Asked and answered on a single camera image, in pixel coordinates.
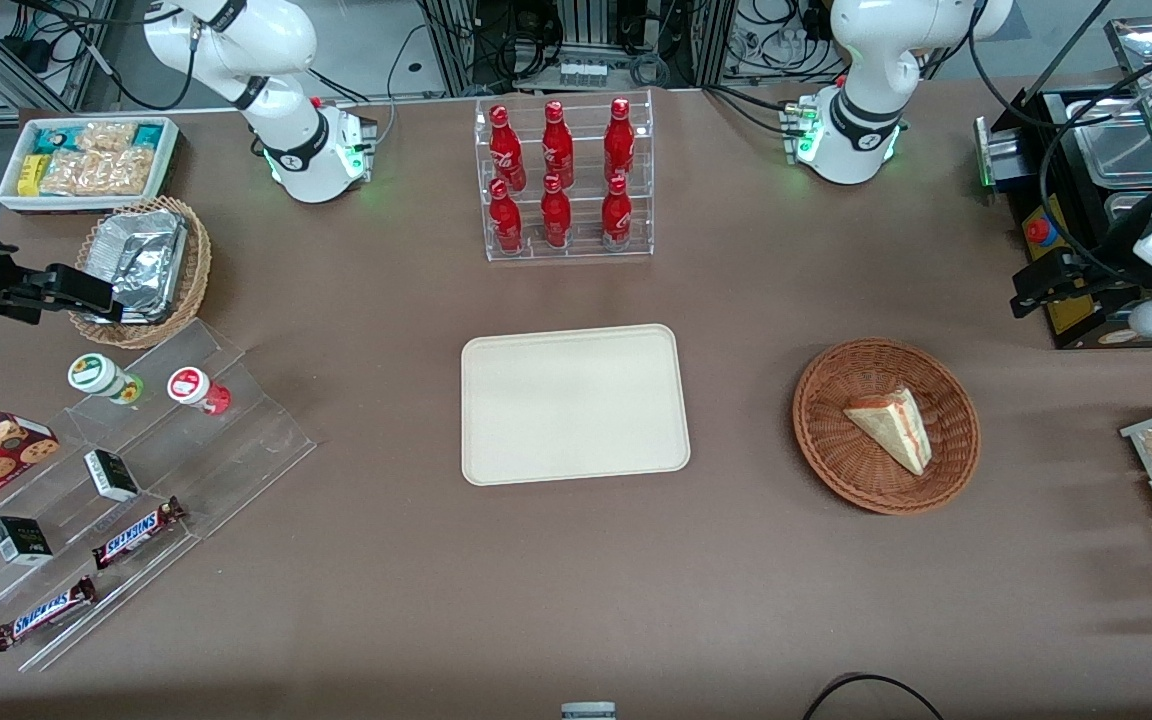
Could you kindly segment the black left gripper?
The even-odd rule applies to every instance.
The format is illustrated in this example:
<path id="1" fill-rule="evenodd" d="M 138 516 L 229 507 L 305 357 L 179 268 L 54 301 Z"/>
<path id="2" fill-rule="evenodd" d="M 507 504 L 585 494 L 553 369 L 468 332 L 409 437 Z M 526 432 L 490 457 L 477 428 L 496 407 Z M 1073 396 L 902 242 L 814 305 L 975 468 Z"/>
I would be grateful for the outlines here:
<path id="1" fill-rule="evenodd" d="M 1152 265 L 1132 251 L 1048 249 L 1030 268 L 1011 275 L 1011 316 L 1032 314 L 1059 300 L 1079 300 L 1097 293 L 1152 287 Z"/>

